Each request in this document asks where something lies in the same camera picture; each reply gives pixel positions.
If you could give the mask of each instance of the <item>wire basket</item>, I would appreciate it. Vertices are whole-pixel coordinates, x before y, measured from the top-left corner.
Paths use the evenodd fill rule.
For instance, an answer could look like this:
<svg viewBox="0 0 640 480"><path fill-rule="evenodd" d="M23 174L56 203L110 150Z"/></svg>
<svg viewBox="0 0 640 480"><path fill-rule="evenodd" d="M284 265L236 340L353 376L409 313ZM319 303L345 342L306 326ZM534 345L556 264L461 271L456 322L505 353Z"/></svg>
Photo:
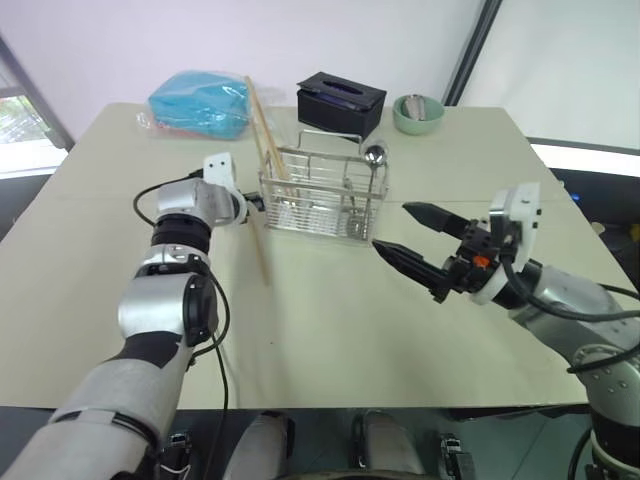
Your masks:
<svg viewBox="0 0 640 480"><path fill-rule="evenodd" d="M357 155L305 150L305 135L352 138L358 141ZM371 238L387 193L387 165L370 166L359 135L302 130L296 148L278 147L278 152L280 168L267 153L260 171L267 225L361 241Z"/></svg>

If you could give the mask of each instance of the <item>orange component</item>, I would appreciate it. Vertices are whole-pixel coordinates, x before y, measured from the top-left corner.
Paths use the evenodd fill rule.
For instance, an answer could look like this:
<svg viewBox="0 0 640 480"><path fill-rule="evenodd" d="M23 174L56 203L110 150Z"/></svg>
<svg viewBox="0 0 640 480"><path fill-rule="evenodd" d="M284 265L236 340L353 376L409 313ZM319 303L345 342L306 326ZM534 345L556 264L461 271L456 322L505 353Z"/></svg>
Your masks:
<svg viewBox="0 0 640 480"><path fill-rule="evenodd" d="M491 264L491 260L487 257L476 255L473 257L473 264L478 268L487 268Z"/></svg>

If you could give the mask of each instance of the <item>beige table surface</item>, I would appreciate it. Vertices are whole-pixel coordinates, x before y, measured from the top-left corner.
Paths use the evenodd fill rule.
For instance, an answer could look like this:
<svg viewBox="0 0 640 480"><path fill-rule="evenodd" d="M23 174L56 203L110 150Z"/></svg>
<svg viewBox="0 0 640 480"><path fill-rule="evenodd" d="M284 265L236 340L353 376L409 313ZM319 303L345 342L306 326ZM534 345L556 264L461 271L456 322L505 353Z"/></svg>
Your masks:
<svg viewBox="0 0 640 480"><path fill-rule="evenodd" d="M230 151L238 185L257 189L250 137L236 142L151 138L137 105L108 106L0 244L0 405L56 407L89 369L122 345L120 295L150 229L131 210L142 188ZM273 109L292 137L295 109ZM441 264L454 239L401 209L438 202L486 216L499 188L540 181L544 210L535 257L602 282L629 282L507 114L447 111L436 133L408 137L389 112L374 136L390 149L390 191L378 238ZM143 207L150 213L151 195ZM231 407L488 407L585 401L565 363L499 307L455 293L443 305L357 244L264 230L271 282L260 274L249 228L216 230L213 268L232 327L224 346ZM220 408L215 356L185 377L181 408Z"/></svg>

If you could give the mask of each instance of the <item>tissue box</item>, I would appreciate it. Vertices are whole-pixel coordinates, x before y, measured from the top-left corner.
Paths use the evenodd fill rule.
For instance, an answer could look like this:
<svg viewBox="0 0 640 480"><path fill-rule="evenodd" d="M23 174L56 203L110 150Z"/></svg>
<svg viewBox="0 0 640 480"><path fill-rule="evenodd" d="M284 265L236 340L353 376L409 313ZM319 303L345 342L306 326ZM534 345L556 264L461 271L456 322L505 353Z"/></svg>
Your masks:
<svg viewBox="0 0 640 480"><path fill-rule="evenodd" d="M318 72L298 83L298 120L366 138L380 123L387 92Z"/></svg>

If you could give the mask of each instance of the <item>green bowl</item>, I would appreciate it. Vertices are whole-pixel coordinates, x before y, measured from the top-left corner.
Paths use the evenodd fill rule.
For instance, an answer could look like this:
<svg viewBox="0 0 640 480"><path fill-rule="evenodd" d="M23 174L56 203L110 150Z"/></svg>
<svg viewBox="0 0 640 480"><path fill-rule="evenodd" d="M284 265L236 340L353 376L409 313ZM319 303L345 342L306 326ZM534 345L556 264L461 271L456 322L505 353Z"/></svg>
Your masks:
<svg viewBox="0 0 640 480"><path fill-rule="evenodd" d="M442 122L444 107L430 97L424 97L424 107L427 114L426 120L414 120L402 112L402 102L408 95L398 98L393 103L393 124L398 130L407 135L425 135L433 132Z"/></svg>

